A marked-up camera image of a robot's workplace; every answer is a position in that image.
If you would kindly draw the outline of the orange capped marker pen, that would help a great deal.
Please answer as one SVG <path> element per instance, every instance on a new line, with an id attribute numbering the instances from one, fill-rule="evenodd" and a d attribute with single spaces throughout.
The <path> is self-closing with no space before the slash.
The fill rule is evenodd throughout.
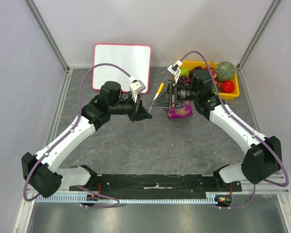
<path id="1" fill-rule="evenodd" d="M 156 92 L 156 94 L 155 94 L 155 96 L 154 96 L 154 98 L 153 98 L 153 101 L 155 101 L 157 99 L 159 94 L 162 92 L 163 88 L 164 88 L 164 83 L 161 83 L 159 88 L 158 88 L 158 90 L 157 90 L 157 92 Z"/>

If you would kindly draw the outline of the pink framed whiteboard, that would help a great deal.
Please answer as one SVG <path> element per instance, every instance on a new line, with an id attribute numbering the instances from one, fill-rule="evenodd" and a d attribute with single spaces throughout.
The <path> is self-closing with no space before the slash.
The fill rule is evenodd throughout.
<path id="1" fill-rule="evenodd" d="M 151 46 L 132 44 L 96 44 L 94 48 L 94 65 L 108 63 L 124 69 L 128 74 L 145 85 L 143 94 L 148 92 Z M 100 66 L 93 70 L 92 88 L 99 90 L 106 81 L 121 84 L 122 90 L 129 91 L 128 76 L 117 68 Z"/>

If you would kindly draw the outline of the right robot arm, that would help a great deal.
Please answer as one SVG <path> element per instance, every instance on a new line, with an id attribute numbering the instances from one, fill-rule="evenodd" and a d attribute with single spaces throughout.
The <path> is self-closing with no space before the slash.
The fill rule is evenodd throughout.
<path id="1" fill-rule="evenodd" d="M 212 179 L 213 187 L 224 191 L 230 183 L 244 180 L 258 184 L 278 172 L 282 161 L 279 139 L 257 132 L 219 100 L 212 91 L 212 78 L 207 70 L 195 70 L 191 80 L 191 85 L 169 81 L 150 105 L 172 108 L 182 100 L 191 100 L 199 114 L 223 129 L 240 146 L 245 153 L 243 162 L 218 169 L 218 176 Z"/>

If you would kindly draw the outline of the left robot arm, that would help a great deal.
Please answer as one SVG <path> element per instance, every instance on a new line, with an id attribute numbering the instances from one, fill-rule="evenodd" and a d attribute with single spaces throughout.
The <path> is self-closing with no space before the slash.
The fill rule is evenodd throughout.
<path id="1" fill-rule="evenodd" d="M 142 105 L 140 97 L 145 88 L 141 80 L 134 80 L 125 99 L 121 85 L 107 81 L 99 94 L 82 107 L 70 126 L 54 141 L 35 154 L 27 152 L 22 156 L 25 185 L 32 186 L 45 198 L 56 193 L 63 183 L 80 185 L 86 191 L 95 189 L 97 180 L 86 166 L 77 168 L 75 172 L 60 170 L 59 166 L 83 140 L 110 121 L 112 115 L 127 115 L 132 122 L 151 119 L 152 115 Z"/>

